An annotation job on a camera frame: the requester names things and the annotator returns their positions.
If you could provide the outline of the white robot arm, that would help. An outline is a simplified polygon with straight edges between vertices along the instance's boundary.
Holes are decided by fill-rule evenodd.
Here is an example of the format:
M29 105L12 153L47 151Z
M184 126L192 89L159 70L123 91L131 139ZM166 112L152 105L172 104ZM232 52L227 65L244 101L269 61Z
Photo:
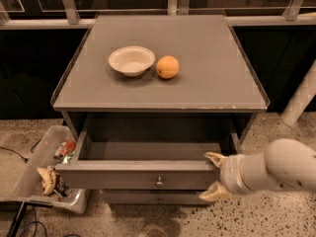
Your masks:
M316 151L293 139L277 139L260 153L204 156L219 169L219 179L198 195L207 202L258 191L316 193Z

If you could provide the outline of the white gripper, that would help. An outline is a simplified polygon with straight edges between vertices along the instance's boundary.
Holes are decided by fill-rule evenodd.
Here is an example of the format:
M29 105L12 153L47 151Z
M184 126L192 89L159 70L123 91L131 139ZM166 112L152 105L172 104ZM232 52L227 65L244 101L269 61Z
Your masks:
M213 202L230 199L232 194L242 196L251 192L242 178L242 173L245 170L243 166L246 160L245 155L238 154L226 157L220 153L206 152L204 156L217 168L220 168L220 181L222 184L215 181L206 191L198 196L200 199Z

